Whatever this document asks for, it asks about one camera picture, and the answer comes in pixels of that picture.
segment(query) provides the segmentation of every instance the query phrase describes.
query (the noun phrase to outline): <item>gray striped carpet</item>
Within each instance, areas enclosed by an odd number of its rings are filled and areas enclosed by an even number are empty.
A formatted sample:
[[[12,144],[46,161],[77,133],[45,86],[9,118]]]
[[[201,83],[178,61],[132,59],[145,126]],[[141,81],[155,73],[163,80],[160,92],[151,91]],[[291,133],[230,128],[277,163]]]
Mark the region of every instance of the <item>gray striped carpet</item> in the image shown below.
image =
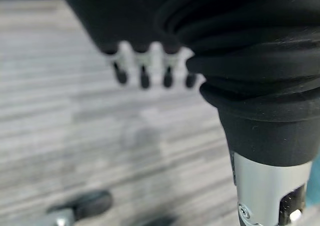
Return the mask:
[[[154,46],[145,91],[123,48],[130,78],[120,86],[63,1],[0,7],[0,225],[94,189],[109,189],[114,205],[79,226],[138,226],[167,214],[177,226],[238,225],[224,132],[198,93],[201,80],[184,87],[187,52],[168,90]],[[308,210],[301,225],[318,225],[317,214]]]

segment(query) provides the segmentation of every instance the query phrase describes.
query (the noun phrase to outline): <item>chair caster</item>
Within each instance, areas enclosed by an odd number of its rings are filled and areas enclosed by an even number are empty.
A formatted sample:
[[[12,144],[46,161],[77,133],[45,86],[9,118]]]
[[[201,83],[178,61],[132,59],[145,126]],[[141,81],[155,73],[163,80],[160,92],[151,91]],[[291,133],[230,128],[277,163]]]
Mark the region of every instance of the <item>chair caster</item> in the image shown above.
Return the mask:
[[[185,86],[188,89],[192,89],[197,81],[197,75],[195,73],[188,73],[188,75],[185,78]]]
[[[170,66],[168,66],[164,73],[163,86],[168,89],[168,88],[171,88],[173,83],[174,83],[174,77],[172,75],[172,69]]]
[[[72,198],[63,204],[49,208],[47,212],[53,213],[64,209],[71,209],[74,220],[79,221],[105,213],[112,207],[112,204],[112,195],[106,190],[100,190]]]

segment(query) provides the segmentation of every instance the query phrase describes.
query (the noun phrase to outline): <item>robotic arm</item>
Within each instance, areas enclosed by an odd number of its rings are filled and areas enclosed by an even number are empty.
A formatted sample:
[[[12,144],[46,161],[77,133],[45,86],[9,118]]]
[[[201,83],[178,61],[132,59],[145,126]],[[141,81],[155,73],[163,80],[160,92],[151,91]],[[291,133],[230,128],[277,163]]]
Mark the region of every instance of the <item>robotic arm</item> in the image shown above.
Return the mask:
[[[181,45],[228,141],[241,226],[287,226],[305,208],[320,145],[320,0],[66,0],[97,47]]]

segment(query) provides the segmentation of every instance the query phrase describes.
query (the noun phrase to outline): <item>black wheel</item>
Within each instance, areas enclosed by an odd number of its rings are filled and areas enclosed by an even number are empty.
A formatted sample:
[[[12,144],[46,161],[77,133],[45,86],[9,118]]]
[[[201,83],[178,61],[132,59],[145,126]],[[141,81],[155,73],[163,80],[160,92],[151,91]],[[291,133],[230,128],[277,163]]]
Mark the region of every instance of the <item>black wheel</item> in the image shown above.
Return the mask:
[[[113,204],[112,195],[106,191],[92,191],[77,196],[66,203],[48,209],[48,213],[63,209],[72,209],[76,221],[101,215]]]
[[[166,71],[163,77],[163,86],[168,89],[168,88],[171,88],[173,83],[174,83],[174,77],[172,75],[171,67],[169,66],[166,68]]]
[[[145,90],[150,88],[150,77],[149,77],[149,74],[148,74],[147,69],[146,69],[145,66],[141,67],[140,85],[141,85],[141,88],[143,88]]]
[[[195,73],[188,73],[188,75],[185,78],[185,86],[188,89],[192,89],[197,81],[197,75]]]
[[[114,73],[117,81],[125,85],[128,82],[128,75],[127,72],[121,68],[119,68],[118,64],[116,62],[113,63]]]

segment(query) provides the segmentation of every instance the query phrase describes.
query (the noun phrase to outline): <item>black bellows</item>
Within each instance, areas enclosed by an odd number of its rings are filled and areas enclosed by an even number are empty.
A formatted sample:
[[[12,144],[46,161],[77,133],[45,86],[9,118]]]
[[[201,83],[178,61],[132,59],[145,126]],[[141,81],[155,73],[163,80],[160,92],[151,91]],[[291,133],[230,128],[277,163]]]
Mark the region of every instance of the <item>black bellows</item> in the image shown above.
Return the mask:
[[[146,0],[157,27],[195,53],[190,72],[229,147],[273,166],[320,145],[320,0]]]

